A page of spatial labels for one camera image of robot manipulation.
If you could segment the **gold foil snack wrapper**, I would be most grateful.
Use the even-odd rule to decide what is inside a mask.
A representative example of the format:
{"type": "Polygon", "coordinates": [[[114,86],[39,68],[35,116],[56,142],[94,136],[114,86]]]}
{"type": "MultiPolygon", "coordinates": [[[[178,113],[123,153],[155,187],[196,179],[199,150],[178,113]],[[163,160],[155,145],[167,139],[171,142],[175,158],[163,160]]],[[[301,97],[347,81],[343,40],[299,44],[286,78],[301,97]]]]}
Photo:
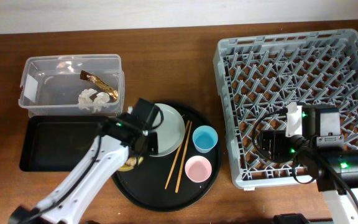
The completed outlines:
{"type": "Polygon", "coordinates": [[[87,82],[94,83],[100,89],[105,91],[109,96],[111,96],[114,101],[118,99],[118,91],[112,88],[111,86],[109,86],[108,84],[106,84],[105,82],[103,82],[102,79],[100,79],[96,75],[93,75],[89,72],[82,70],[80,73],[80,79],[87,82]]]}

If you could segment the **yellow bowl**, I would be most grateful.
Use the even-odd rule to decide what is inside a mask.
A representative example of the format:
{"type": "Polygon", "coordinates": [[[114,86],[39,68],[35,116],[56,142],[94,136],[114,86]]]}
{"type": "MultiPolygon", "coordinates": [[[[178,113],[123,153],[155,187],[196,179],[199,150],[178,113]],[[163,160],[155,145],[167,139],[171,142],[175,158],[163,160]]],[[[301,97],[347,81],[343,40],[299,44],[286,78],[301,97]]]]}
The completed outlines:
{"type": "Polygon", "coordinates": [[[143,160],[144,160],[144,158],[141,157],[141,156],[136,156],[136,158],[137,158],[137,164],[136,164],[135,166],[128,166],[128,165],[126,165],[126,163],[125,163],[123,166],[121,166],[120,168],[118,168],[118,171],[119,171],[119,172],[127,172],[127,171],[130,171],[130,170],[134,169],[135,167],[139,166],[139,165],[143,162],[143,160]]]}

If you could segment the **white paper napkin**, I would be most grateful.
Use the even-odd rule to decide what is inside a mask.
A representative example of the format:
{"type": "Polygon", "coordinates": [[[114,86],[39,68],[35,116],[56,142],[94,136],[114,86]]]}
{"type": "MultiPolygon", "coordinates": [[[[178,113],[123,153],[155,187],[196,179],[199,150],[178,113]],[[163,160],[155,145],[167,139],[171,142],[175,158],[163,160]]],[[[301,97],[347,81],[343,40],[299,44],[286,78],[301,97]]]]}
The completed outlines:
{"type": "Polygon", "coordinates": [[[79,109],[90,111],[91,108],[88,105],[92,105],[93,113],[101,112],[101,105],[104,105],[109,101],[110,96],[106,92],[98,92],[97,90],[92,88],[85,89],[78,95],[79,109]]]}

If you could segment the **peanut shells and rice scraps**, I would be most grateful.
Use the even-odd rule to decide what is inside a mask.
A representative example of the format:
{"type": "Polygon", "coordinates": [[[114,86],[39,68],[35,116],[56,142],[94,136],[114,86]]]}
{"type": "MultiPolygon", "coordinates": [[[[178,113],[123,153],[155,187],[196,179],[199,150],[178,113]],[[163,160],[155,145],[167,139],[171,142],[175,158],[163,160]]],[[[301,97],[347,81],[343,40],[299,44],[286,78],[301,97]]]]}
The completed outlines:
{"type": "Polygon", "coordinates": [[[126,161],[126,165],[128,166],[135,166],[137,164],[137,158],[136,157],[129,157],[126,161]]]}

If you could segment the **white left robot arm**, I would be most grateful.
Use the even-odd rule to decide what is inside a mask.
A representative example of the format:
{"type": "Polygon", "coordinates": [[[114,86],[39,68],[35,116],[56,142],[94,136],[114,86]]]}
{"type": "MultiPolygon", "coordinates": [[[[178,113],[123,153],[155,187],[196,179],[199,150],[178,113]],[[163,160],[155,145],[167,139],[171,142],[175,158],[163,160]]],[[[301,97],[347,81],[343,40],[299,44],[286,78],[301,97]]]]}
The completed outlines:
{"type": "Polygon", "coordinates": [[[145,99],[128,113],[106,118],[64,181],[33,209],[17,207],[9,223],[78,223],[101,187],[129,158],[158,153],[156,118],[164,120],[162,110],[145,99]]]}

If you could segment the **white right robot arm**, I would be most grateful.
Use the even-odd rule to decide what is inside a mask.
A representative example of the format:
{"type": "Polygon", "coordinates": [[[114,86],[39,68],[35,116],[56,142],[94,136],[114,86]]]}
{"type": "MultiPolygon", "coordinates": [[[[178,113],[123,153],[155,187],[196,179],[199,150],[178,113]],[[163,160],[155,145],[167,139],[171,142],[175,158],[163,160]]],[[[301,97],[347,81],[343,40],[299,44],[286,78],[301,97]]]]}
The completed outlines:
{"type": "Polygon", "coordinates": [[[332,105],[286,107],[263,115],[254,126],[284,115],[283,131],[252,130],[255,150],[274,163],[306,167],[329,207],[334,223],[358,223],[358,150],[345,149],[340,112],[332,105]]]}

